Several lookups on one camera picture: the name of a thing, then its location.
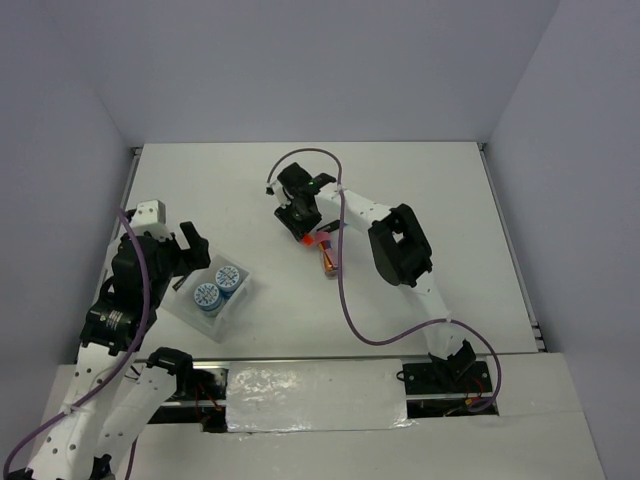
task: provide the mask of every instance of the plastic sheet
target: plastic sheet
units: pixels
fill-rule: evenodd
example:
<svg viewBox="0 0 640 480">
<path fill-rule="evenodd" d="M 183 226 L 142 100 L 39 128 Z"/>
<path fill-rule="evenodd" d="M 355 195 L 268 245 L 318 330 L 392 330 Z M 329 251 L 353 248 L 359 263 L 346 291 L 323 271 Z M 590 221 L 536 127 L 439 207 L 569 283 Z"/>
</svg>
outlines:
<svg viewBox="0 0 640 480">
<path fill-rule="evenodd" d="M 389 360 L 233 363 L 231 432 L 382 430 L 405 427 L 402 363 Z"/>
</svg>

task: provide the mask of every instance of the tabletop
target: tabletop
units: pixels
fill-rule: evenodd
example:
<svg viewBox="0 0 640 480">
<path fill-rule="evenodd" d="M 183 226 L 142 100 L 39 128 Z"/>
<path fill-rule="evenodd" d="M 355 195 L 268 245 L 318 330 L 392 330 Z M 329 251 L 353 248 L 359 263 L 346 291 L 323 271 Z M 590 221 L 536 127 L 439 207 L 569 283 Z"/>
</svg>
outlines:
<svg viewBox="0 0 640 480">
<path fill-rule="evenodd" d="M 318 252 L 297 244 L 274 217 L 277 202 L 265 195 L 267 173 L 282 155 L 305 146 L 328 149 L 341 159 L 345 188 L 378 203 L 413 208 L 432 246 L 436 283 L 453 318 L 479 330 L 499 353 L 537 351 L 475 143 L 147 144 L 127 207 L 162 200 L 172 231 L 193 221 L 212 248 L 252 271 L 255 288 L 221 343 L 159 309 L 142 358 L 160 346 L 194 358 L 424 355 L 420 334 L 385 347 L 358 341 L 345 323 L 337 282 L 324 276 Z M 335 175 L 335 165 L 320 154 L 291 160 L 312 175 Z M 421 321 L 398 289 L 377 274 L 368 238 L 348 227 L 344 271 L 349 309 L 365 336 L 388 338 Z M 470 340 L 476 351 L 485 351 Z"/>
</svg>

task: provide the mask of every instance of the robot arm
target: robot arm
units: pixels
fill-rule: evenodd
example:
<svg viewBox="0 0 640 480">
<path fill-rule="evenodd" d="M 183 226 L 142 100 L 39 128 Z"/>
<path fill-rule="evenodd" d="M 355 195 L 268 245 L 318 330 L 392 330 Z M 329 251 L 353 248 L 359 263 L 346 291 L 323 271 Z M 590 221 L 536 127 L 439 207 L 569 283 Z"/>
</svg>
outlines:
<svg viewBox="0 0 640 480">
<path fill-rule="evenodd" d="M 142 334 L 155 322 L 156 309 L 171 279 L 207 268 L 211 262 L 209 242 L 198 235 L 190 222 L 180 224 L 190 248 L 180 248 L 165 225 L 164 211 L 162 202 L 154 200 L 140 203 L 128 212 L 147 265 L 150 286 L 149 315 Z M 101 474 L 92 475 L 92 472 L 96 473 L 96 465 L 104 472 L 108 457 L 107 470 L 110 463 L 117 467 L 116 462 L 121 461 L 157 406 L 176 391 L 176 380 L 179 384 L 184 372 L 189 371 L 191 359 L 184 358 L 184 354 L 178 355 L 177 359 L 173 358 L 175 355 L 169 355 L 169 359 L 161 355 L 150 359 L 144 378 L 134 386 L 125 402 L 109 415 L 120 383 L 136 357 L 128 350 L 141 328 L 144 303 L 140 261 L 128 235 L 121 238 L 111 266 L 113 276 L 102 285 L 80 334 L 76 370 L 61 408 L 64 416 L 49 431 L 27 469 L 14 472 L 10 478 L 104 478 Z M 113 376 L 128 354 L 123 368 Z M 101 390 L 92 394 L 98 387 Z M 89 394 L 93 396 L 80 407 L 74 407 Z"/>
<path fill-rule="evenodd" d="M 326 173 L 316 177 L 292 163 L 269 185 L 268 194 L 278 199 L 275 216 L 300 241 L 322 221 L 340 216 L 341 198 L 336 179 Z M 382 205 L 343 189 L 345 223 L 369 237 L 378 273 L 402 291 L 420 321 L 448 318 L 450 315 L 432 273 L 432 250 L 411 207 Z M 436 325 L 426 336 L 432 357 L 446 361 L 458 352 L 468 356 L 465 365 L 475 360 L 470 345 L 460 330 L 450 325 Z M 464 373 L 452 372 L 454 376 Z"/>
</svg>

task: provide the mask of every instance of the blue and white can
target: blue and white can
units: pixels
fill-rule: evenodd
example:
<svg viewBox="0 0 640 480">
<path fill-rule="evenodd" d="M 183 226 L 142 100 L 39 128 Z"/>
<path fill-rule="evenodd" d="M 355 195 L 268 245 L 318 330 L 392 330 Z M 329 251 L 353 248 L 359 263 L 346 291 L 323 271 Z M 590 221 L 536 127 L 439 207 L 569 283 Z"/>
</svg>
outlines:
<svg viewBox="0 0 640 480">
<path fill-rule="evenodd" d="M 216 272 L 216 284 L 226 299 L 231 298 L 241 283 L 240 271 L 233 265 L 226 265 Z"/>
<path fill-rule="evenodd" d="M 224 307 L 224 298 L 213 283 L 203 283 L 193 293 L 193 300 L 208 317 L 215 317 Z"/>
</svg>

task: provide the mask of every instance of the gray wall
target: gray wall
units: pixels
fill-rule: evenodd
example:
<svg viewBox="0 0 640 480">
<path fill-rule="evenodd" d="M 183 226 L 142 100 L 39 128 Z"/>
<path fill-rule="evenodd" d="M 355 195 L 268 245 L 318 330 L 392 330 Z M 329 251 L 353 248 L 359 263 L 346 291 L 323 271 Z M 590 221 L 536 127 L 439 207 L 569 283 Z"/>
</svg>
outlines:
<svg viewBox="0 0 640 480">
<path fill-rule="evenodd" d="M 73 358 L 130 154 L 34 1 L 0 2 L 0 112 L 4 460 Z"/>
<path fill-rule="evenodd" d="M 639 2 L 563 0 L 488 152 L 610 480 L 638 478 L 639 25 Z"/>
<path fill-rule="evenodd" d="M 486 140 L 558 0 L 47 0 L 130 144 Z"/>
</svg>

